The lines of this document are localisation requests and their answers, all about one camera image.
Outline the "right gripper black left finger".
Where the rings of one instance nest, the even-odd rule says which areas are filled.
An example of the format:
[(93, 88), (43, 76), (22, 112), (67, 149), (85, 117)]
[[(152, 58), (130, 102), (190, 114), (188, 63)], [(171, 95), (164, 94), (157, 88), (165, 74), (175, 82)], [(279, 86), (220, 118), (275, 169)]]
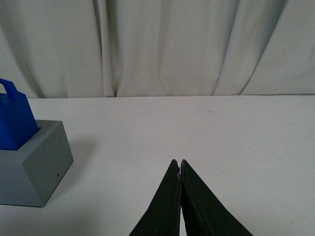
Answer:
[(182, 180), (172, 160), (148, 209), (131, 231), (131, 236), (178, 236), (180, 234)]

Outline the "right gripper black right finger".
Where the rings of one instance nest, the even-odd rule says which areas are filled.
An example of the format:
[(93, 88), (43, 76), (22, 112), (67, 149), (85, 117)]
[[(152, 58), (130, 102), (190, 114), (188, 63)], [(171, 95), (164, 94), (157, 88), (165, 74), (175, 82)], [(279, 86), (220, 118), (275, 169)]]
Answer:
[(188, 236), (251, 236), (191, 165), (181, 162), (181, 207)]

